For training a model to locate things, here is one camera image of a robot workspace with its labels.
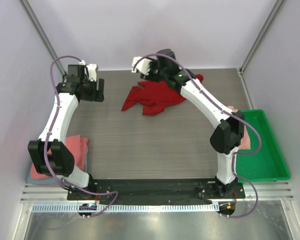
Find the red t shirt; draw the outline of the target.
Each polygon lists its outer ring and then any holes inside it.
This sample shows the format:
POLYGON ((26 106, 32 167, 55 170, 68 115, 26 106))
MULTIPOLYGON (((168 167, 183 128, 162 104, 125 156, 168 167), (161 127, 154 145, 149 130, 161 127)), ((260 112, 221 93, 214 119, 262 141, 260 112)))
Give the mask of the red t shirt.
POLYGON ((179 105, 186 99, 175 90, 168 87, 164 81, 139 81, 133 86, 122 107, 124 112, 136 104, 143 106, 142 115, 155 116, 165 111, 167 107, 179 105))

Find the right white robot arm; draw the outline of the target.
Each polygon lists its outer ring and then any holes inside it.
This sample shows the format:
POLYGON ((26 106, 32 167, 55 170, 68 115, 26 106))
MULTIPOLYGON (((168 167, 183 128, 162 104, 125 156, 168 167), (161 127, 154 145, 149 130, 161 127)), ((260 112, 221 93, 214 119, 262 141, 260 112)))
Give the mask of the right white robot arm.
POLYGON ((244 136, 243 113, 234 112, 218 101, 190 70, 177 62, 169 48, 144 57, 134 57, 131 67, 133 73, 140 73, 145 80, 164 81, 209 120, 214 128, 209 142, 217 153, 215 191, 221 198, 231 197, 238 184, 234 174, 235 152, 244 136))

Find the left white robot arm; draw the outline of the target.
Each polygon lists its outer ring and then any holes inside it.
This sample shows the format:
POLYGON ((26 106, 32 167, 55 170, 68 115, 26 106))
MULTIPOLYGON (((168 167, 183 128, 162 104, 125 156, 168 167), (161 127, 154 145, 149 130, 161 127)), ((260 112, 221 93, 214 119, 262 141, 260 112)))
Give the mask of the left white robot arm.
POLYGON ((80 101, 103 102, 104 79, 98 78, 98 66, 68 65, 65 82, 56 85, 54 104, 47 124, 37 140, 31 140, 27 149, 34 170, 57 183, 79 188, 85 200, 96 195, 92 176, 75 164, 75 157, 66 146, 66 136, 71 118, 80 101))

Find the folded pink t shirt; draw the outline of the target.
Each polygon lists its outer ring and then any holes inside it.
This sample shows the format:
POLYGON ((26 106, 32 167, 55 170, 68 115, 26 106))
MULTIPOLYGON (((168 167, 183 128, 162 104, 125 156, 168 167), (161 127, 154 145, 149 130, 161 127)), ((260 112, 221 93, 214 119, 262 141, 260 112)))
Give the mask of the folded pink t shirt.
MULTIPOLYGON (((88 155, 88 143, 89 139, 87 137, 83 137, 82 135, 74 135, 66 138, 66 147, 72 153, 75 165, 79 167, 82 171, 87 170, 86 162, 88 155)), ((52 178, 51 176, 38 173, 34 165, 31 166, 29 176, 31 180, 35 181, 52 178)))

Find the pink t shirt in tray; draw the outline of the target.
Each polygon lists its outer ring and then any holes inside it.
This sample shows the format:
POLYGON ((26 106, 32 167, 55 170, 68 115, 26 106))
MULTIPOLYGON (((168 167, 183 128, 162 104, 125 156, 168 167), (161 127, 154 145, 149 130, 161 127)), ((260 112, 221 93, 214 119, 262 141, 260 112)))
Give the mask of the pink t shirt in tray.
POLYGON ((247 127, 244 125, 243 138, 240 141, 240 145, 238 147, 239 150, 250 150, 251 149, 251 140, 247 131, 247 127))

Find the green plastic tray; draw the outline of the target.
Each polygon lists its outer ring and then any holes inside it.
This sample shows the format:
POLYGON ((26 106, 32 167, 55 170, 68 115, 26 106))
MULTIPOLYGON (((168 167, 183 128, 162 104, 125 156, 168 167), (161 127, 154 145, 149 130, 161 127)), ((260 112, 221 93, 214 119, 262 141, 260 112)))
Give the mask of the green plastic tray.
POLYGON ((245 121, 260 135, 261 148, 253 155, 238 155, 236 173, 251 182, 276 182, 290 179, 290 171, 282 156, 266 114, 261 109, 244 110, 245 121))

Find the left aluminium frame post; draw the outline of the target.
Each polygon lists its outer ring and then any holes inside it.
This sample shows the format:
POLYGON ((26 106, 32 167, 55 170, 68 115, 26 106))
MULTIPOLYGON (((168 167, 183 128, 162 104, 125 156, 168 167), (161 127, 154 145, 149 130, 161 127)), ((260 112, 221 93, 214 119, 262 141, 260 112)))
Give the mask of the left aluminium frame post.
POLYGON ((29 18, 33 28, 35 29, 36 33, 38 34, 41 42, 43 43, 45 49, 47 50, 49 56, 51 57, 52 60, 55 60, 58 55, 53 48, 45 30, 43 29, 39 19, 37 18, 36 13, 34 12, 32 6, 30 5, 28 0, 18 0, 20 5, 22 6, 25 14, 29 18))

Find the aluminium frame post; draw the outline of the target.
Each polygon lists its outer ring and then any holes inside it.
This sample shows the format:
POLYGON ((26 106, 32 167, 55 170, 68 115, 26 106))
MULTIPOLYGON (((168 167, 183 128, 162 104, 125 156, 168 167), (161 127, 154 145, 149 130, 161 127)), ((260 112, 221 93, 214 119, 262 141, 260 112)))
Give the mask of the aluminium frame post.
POLYGON ((238 69, 239 75, 243 75, 246 68, 248 67, 250 61, 252 60, 253 56, 255 55, 257 49, 261 45, 263 39, 266 37, 268 31, 270 30, 272 24, 274 23, 275 19, 279 15, 281 9, 285 5, 286 0, 276 0, 274 2, 273 7, 271 8, 269 14, 267 15, 255 41, 253 42, 245 60, 243 61, 242 66, 238 69))
POLYGON ((34 12, 32 6, 30 5, 28 0, 18 0, 20 5, 22 6, 25 14, 29 18, 33 28, 35 29, 36 33, 38 34, 41 42, 43 43, 45 49, 47 50, 49 56, 51 57, 52 60, 55 60, 58 55, 53 48, 45 30, 43 29, 39 19, 37 18, 36 13, 34 12))

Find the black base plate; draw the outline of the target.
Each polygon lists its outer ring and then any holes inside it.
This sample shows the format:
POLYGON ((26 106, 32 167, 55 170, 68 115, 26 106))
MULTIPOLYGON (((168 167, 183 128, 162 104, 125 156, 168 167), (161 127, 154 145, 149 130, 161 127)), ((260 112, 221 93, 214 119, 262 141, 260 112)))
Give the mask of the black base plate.
POLYGON ((246 197, 243 185, 237 180, 223 187, 214 178, 91 179, 84 189, 98 194, 117 191, 117 205, 184 204, 246 197))

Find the aluminium front rail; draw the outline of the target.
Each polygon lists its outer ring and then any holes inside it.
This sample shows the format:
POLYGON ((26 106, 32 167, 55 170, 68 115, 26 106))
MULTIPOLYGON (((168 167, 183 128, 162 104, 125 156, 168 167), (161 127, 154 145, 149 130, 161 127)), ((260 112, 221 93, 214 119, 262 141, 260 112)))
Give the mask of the aluminium front rail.
MULTIPOLYGON (((293 193, 287 182, 254 182, 253 183, 260 201, 270 200, 293 200, 293 193)), ((128 195, 144 195, 144 196, 163 196, 163 195, 180 195, 182 190, 175 189, 173 191, 168 190, 136 190, 129 191, 128 195)), ((243 186, 236 191, 236 195, 245 193, 247 200, 255 197, 255 192, 250 184, 243 183, 243 186)), ((43 186, 26 184, 23 193, 21 195, 21 203, 45 203, 45 202, 63 202, 67 200, 68 191, 58 186, 43 186)))

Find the right aluminium frame post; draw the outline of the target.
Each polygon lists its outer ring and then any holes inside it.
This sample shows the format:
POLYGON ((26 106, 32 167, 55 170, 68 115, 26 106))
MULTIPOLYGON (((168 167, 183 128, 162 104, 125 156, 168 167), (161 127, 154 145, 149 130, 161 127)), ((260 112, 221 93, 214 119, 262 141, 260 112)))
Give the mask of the right aluminium frame post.
POLYGON ((272 24, 274 23, 275 19, 279 15, 281 9, 285 5, 286 0, 276 0, 274 2, 273 7, 271 8, 269 14, 267 15, 255 41, 253 42, 245 60, 243 61, 242 66, 238 69, 239 75, 243 75, 246 68, 248 67, 250 61, 252 60, 253 56, 255 55, 257 49, 261 45, 263 39, 266 37, 268 31, 270 30, 272 24))

